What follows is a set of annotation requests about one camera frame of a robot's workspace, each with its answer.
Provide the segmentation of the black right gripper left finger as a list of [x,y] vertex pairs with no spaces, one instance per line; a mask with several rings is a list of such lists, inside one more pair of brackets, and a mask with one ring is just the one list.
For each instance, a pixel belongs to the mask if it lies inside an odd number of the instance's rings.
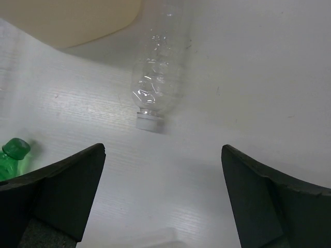
[[96,143],[22,176],[1,167],[1,247],[76,247],[99,185],[105,147]]

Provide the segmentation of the green plastic soda bottle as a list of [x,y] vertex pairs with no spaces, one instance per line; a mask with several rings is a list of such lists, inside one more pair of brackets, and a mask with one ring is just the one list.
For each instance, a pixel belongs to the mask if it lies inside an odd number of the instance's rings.
[[19,175],[19,164],[30,152],[30,145],[20,138],[12,138],[1,148],[1,181]]

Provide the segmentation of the beige plastic bin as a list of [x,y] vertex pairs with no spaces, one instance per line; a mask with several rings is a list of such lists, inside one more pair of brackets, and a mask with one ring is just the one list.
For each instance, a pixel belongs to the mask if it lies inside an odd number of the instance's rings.
[[84,44],[128,26],[141,1],[1,1],[1,18],[54,48]]

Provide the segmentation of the clear plastic bottle white cap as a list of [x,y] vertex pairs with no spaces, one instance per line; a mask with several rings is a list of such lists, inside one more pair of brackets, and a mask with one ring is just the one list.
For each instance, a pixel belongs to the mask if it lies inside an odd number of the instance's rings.
[[182,17],[180,9],[161,9],[141,40],[130,89],[140,130],[159,132],[179,89],[185,49]]

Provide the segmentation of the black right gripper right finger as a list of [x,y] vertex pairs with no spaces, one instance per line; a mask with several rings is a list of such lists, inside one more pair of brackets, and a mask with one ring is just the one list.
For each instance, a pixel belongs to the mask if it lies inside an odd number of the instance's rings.
[[221,161],[241,247],[330,247],[330,189],[230,145]]

